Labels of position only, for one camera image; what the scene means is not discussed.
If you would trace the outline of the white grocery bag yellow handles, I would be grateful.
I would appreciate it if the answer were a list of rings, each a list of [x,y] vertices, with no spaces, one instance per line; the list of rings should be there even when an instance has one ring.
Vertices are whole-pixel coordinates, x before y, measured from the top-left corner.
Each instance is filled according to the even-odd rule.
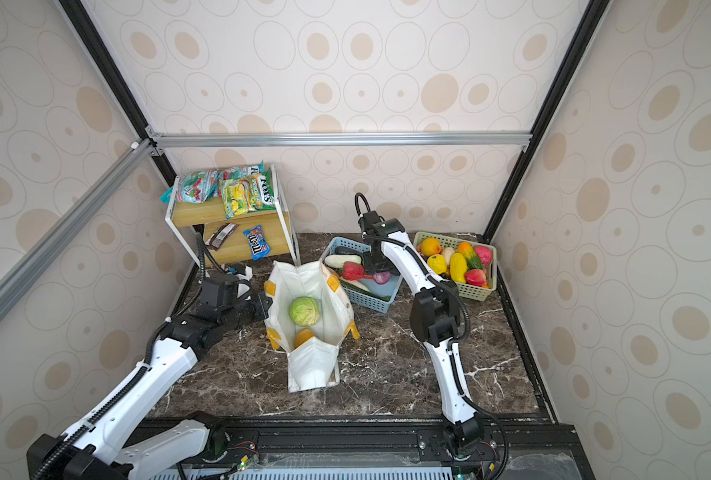
[[[338,354],[347,335],[359,338],[350,300],[338,277],[322,262],[301,266],[275,262],[264,282],[271,300],[269,316],[264,320],[266,333],[274,350],[287,359],[287,388],[291,393],[327,388],[339,384]],[[313,297],[321,308],[321,320],[311,328],[314,337],[294,348],[297,332],[287,309],[295,298]]]

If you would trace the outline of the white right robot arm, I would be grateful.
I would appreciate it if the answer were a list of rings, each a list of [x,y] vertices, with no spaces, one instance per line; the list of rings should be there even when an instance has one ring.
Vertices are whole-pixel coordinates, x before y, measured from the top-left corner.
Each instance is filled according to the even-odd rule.
[[[493,452],[493,471],[509,460],[507,432],[499,418],[477,405],[467,388],[459,346],[471,333],[471,316],[451,280],[435,273],[411,245],[403,224],[387,219],[369,205],[365,194],[354,196],[359,228],[369,252],[367,272],[399,274],[411,294],[409,323],[413,335],[425,346],[441,392],[445,442],[453,457],[469,457],[481,446]]]

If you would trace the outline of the red bell pepper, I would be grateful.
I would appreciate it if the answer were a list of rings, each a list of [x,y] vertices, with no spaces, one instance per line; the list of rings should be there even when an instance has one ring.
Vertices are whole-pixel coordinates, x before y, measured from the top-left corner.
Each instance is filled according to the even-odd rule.
[[[365,278],[367,274],[365,273],[365,268],[355,262],[345,262],[342,268],[341,277],[346,280],[361,280]]]

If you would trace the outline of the green cabbage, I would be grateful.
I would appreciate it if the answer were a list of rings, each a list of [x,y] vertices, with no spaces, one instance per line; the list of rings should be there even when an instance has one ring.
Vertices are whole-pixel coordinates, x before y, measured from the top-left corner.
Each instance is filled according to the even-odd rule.
[[[321,308],[313,297],[295,298],[287,309],[291,322],[300,328],[311,328],[321,320]]]

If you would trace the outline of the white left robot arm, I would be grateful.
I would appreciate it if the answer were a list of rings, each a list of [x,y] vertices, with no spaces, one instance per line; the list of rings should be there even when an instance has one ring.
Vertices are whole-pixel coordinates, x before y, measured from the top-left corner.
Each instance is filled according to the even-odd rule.
[[[140,422],[223,337],[263,321],[271,300],[252,289],[243,265],[199,270],[197,292],[151,334],[143,358],[81,420],[57,436],[41,435],[26,454],[32,479],[150,479],[195,456],[223,456],[218,420],[196,412],[165,432],[131,445]]]

